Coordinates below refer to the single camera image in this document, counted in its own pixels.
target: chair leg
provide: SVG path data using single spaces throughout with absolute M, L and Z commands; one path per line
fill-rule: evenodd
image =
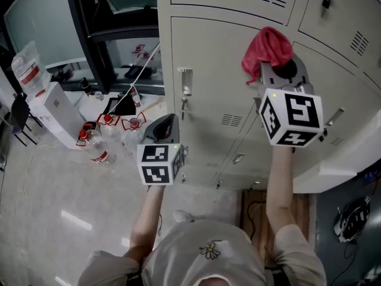
M 26 136 L 28 139 L 30 139 L 35 145 L 37 145 L 37 143 L 35 143 L 35 141 L 32 140 L 32 139 L 30 138 L 30 136 L 28 136 L 28 135 L 27 135 L 25 132 L 23 132 L 23 131 L 22 131 L 22 133 L 23 133 L 24 136 Z
M 35 122 L 42 128 L 42 125 L 40 124 L 40 121 L 38 121 L 38 119 L 32 113 L 29 113 L 29 114 L 33 118 L 33 120 L 35 120 Z
M 16 134 L 14 134 L 14 136 L 22 143 L 22 144 L 24 144 L 24 146 L 26 147 L 26 144 L 16 135 Z

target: person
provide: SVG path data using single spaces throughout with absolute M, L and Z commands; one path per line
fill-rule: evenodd
M 153 249 L 163 186 L 152 186 L 123 257 L 96 252 L 79 286 L 326 285 L 323 265 L 291 213 L 292 149 L 274 147 L 266 215 L 273 230 L 278 271 L 269 273 L 243 230 L 221 222 L 194 220 L 176 211 L 179 222 Z

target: black chair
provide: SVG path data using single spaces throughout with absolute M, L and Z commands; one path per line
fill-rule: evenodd
M 33 120 L 35 120 L 35 122 L 40 127 L 42 127 L 42 125 L 38 122 L 38 120 L 30 113 L 29 105 L 27 102 L 25 102 L 25 99 L 22 96 L 22 94 L 18 94 L 12 104 L 10 124 L 13 126 L 12 134 L 22 144 L 24 144 L 24 146 L 26 146 L 26 144 L 17 136 L 17 134 L 19 133 L 22 133 L 24 136 L 30 139 L 35 145 L 37 145 L 37 143 L 35 143 L 35 141 L 32 140 L 31 137 L 24 132 L 24 127 L 28 128 L 29 131 L 31 131 L 28 125 L 26 125 L 26 121 L 29 116 L 31 116 Z

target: wooden floor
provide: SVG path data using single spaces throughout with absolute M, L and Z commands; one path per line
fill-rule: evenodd
M 251 237 L 254 226 L 250 221 L 250 216 L 255 225 L 255 232 L 251 244 L 258 250 L 264 264 L 271 266 L 274 264 L 272 258 L 274 234 L 266 217 L 266 204 L 254 201 L 266 201 L 266 191 L 246 190 L 242 193 L 241 229 Z M 309 204 L 307 194 L 293 195 L 292 215 L 304 236 L 308 239 Z

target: white box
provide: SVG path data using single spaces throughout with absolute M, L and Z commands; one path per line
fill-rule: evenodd
M 259 109 L 271 145 L 307 147 L 324 131 L 321 98 L 266 89 Z
M 29 101 L 32 113 L 67 148 L 80 150 L 78 135 L 84 120 L 57 82 L 50 83 L 42 95 Z
M 139 144 L 138 168 L 144 185 L 172 185 L 182 165 L 181 144 Z

